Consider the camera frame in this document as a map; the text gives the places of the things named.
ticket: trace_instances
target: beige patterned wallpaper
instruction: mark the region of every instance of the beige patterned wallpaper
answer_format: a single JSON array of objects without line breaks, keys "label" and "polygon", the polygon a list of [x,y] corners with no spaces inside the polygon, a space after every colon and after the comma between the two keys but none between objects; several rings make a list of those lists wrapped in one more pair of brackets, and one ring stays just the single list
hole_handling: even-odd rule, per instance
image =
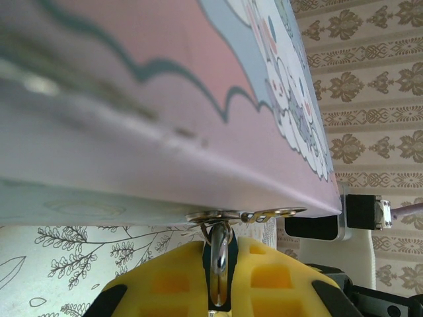
[{"label": "beige patterned wallpaper", "polygon": [[[338,180],[423,202],[423,0],[291,0]],[[375,232],[377,288],[423,293],[423,215]],[[278,248],[299,241],[278,229]]]}]

